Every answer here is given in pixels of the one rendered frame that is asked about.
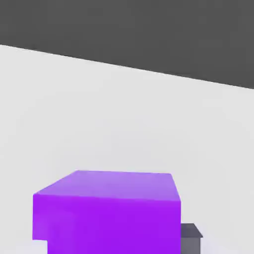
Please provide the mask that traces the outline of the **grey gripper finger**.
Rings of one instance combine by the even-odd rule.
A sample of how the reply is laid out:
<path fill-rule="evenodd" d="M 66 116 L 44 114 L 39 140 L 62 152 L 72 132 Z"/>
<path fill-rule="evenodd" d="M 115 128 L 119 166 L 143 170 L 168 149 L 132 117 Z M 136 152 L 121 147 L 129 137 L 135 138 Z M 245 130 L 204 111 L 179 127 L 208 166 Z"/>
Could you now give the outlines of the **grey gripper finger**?
<path fill-rule="evenodd" d="M 181 254 L 201 254 L 203 235 L 194 223 L 181 224 Z"/>

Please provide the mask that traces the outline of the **small purple cube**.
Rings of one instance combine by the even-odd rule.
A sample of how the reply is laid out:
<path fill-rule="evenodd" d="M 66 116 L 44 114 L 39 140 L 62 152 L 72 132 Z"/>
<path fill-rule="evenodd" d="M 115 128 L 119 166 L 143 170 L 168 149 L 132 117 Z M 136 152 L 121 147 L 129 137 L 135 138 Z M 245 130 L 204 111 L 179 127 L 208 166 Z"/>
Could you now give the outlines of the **small purple cube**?
<path fill-rule="evenodd" d="M 33 195 L 47 254 L 181 254 L 181 199 L 168 173 L 75 171 Z"/>

